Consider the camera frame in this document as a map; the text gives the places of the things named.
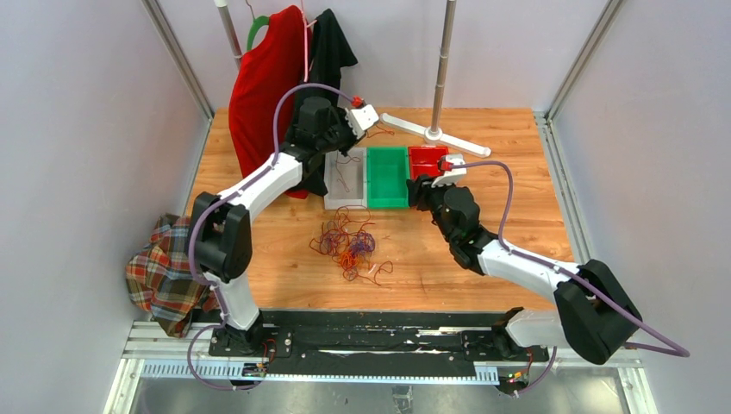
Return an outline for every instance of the wooden tabletop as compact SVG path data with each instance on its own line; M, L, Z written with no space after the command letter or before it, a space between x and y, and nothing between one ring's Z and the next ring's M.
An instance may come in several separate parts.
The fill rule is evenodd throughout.
M431 111L380 109L428 125ZM493 160L507 163L515 177L515 194L505 238L538 254L572 260L571 248L553 190L540 136L530 110L444 110L441 127L492 148ZM396 132L361 142L364 147L421 145L419 137ZM477 160L465 156L467 162ZM192 200L201 192L217 193L241 180L228 131L228 111L218 110L197 173ZM472 191L482 224L497 232L508 192L498 167L469 171L459 185ZM330 257L309 248L323 222L333 218L322 198L282 196L253 225L253 259L249 279L254 299L263 308L362 309L390 311L507 311L514 306L545 310L553 306L518 285L479 276L460 268L427 212L373 210L368 231L376 240L372 262L391 260L393 273L381 273L374 285L347 281Z

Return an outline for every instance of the plaid shirt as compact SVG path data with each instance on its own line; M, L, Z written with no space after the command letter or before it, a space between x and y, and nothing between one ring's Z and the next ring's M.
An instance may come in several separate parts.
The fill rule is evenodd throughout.
M190 223L186 216L161 216L149 243L127 264L129 298L177 338L188 332L194 308L218 307L215 295L191 275L185 254Z

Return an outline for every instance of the purple cable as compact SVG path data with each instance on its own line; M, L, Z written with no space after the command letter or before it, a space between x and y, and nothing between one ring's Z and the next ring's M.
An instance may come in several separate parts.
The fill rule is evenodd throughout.
M279 112L282 109L282 106L284 106L284 102L287 100L288 97L290 97L293 93L300 91L301 89L306 88L320 88L324 89L326 91L331 91L333 93L336 93L342 97L344 97L348 102L352 102L353 98L348 96L345 92L336 89L330 85L325 84L301 84L297 85L294 88L288 90L277 103L277 108L274 110L274 120L272 122L272 135L273 135L273 141L274 141L274 157L272 159L272 164L270 166L266 166L265 169L261 170L258 174L256 174L252 179L247 181L244 185L241 186L237 191L233 191L231 194L227 195L224 198L221 198L220 200L213 203L209 208L203 211L201 216L196 221L196 224L193 226L193 231L191 232L191 242L188 244L188 265L191 268L191 275L193 276L193 279L200 283L201 285L212 285L212 289L216 289L217 285L213 282L209 282L206 280L203 276L198 274L197 265L196 265L196 243L195 240L198 238L198 233L201 231L201 226L203 226L203 223L205 223L206 219L212 212L214 212L216 209L220 208L225 203L231 201L232 199L239 196L239 192L246 190L248 187L259 181L262 177L264 177L268 172L272 170L272 168L277 165L277 161L279 160L279 128L278 128L278 121L279 121ZM257 386L258 384L255 384L253 386L217 386L216 384L212 384L205 379L201 378L200 375L196 372L196 369L193 367L193 361L192 361L192 353L193 353L193 344L196 343L196 340L200 335L209 329L215 329L215 328L223 328L226 326L226 316L228 315L228 307L226 306L226 302L223 299L222 295L216 294L216 298L218 299L218 304L221 306L221 314L222 314L222 320L221 324L219 325L210 325L204 329L201 329L195 336L193 336L193 339L191 340L191 345L188 347L188 354L187 354L187 360L188 360L188 368L191 370L191 373L193 374L193 377L196 378L196 380L203 383L208 388L213 388L214 390L222 390L222 391L244 391L244 390L250 390Z
M569 278L576 280L581 286L588 289L590 292L594 293L597 298L602 300L605 304L609 305L610 308L615 310L617 313L622 315L625 319L629 320L629 322L633 323L638 328L644 330L650 336L657 339L660 342L663 342L668 347L671 347L672 349L667 348L661 348L656 347L654 345L646 345L644 343L636 343L636 342L625 342L624 346L625 348L631 347L631 348L638 348L638 349L646 349L653 352L659 352L661 354L668 354L672 356L679 356L687 358L690 356L690 352L688 349L683 348L682 346L678 345L668 337L660 334L657 330L653 329L651 326L647 325L646 323L642 322L640 319L634 317L631 313L624 310L620 305L618 305L615 301L613 301L611 298L609 298L607 295L605 295L603 292L599 291L596 287L594 287L591 283L587 282L586 280L580 278L577 274L574 272L571 272L570 270L564 269L563 267L556 266L550 261L543 260L540 257L535 257L531 254L523 253L518 250L512 250L508 243L505 242L503 239L503 230L505 229L505 223L508 221L508 212L510 211L510 205L513 203L513 173L510 171L510 168L501 161L478 161L478 162L472 162L468 164L462 164L462 165L452 165L452 168L471 168L473 166L500 166L508 175L508 201L505 203L505 211L503 212L503 218L500 220L500 225L497 228L497 240L500 243L500 245L507 250L508 252L518 256L522 257L523 259L531 260L535 263L538 263L542 266L545 266L549 269L554 269L555 267L558 268L558 272L564 274L565 276L568 276ZM538 380L542 380L543 377L548 373L548 371L551 370L551 366L553 365L553 361L556 356L556 348L553 349L553 357L548 362L548 365L546 366L546 370L538 377ZM528 389L532 388L532 386L527 386L522 390L521 393L527 391Z

